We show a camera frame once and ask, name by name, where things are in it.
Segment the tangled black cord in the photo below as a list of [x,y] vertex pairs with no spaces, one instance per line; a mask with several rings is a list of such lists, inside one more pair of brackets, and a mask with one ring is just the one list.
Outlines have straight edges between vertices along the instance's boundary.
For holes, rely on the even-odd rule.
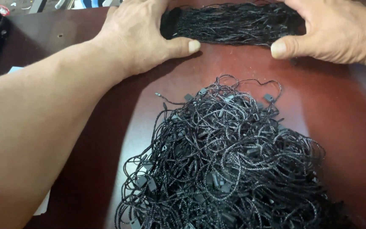
[[[352,228],[314,168],[324,149],[273,118],[222,77],[156,118],[150,146],[127,160],[115,227],[133,229]],[[266,83],[277,83],[270,80]],[[164,121],[159,125],[160,117]],[[127,167],[136,164],[129,173]],[[128,221],[122,221],[128,212]]]
[[166,39],[187,37],[211,44],[270,46],[282,36],[296,34],[303,22],[284,3],[226,3],[167,11],[160,32]]

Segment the bundle of black strings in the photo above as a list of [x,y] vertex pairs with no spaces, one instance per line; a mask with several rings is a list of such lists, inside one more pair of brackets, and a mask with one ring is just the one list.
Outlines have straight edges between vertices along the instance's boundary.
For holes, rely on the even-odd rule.
[[182,106],[164,104],[151,144],[125,163],[116,228],[352,228],[315,173],[324,149],[274,120],[277,98],[264,106],[227,77],[186,103],[157,94]]
[[303,22],[284,3],[226,3],[167,11],[160,32],[166,39],[187,37],[211,44],[270,46],[282,36],[296,34]]

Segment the reddish-brown table surface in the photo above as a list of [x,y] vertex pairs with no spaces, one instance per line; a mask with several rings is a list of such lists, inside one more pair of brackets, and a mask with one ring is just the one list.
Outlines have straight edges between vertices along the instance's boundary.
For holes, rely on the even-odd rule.
[[[171,7],[222,2],[182,0],[173,1]],[[106,12],[107,8],[93,8],[9,17],[13,27],[0,56],[0,75],[93,38]],[[169,60],[113,87],[96,106],[53,185],[48,211],[33,217],[26,227],[114,228],[125,180],[118,165],[150,143],[155,117],[163,109],[155,92],[182,102],[185,94],[196,93],[221,74],[282,84],[277,107],[284,125],[327,150],[323,167],[329,194],[344,200],[354,221],[366,228],[366,67],[309,58],[294,66],[272,59],[261,47],[209,44],[191,58]],[[241,90],[258,100],[278,92],[273,85],[254,83]]]

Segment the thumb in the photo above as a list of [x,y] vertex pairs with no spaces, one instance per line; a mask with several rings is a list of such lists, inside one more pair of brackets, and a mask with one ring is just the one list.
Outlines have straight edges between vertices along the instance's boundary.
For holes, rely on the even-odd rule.
[[190,38],[168,40],[169,58],[187,57],[200,50],[200,42]]
[[270,51],[275,59],[290,59],[311,55],[315,45],[308,35],[285,36],[275,41],[270,47]]

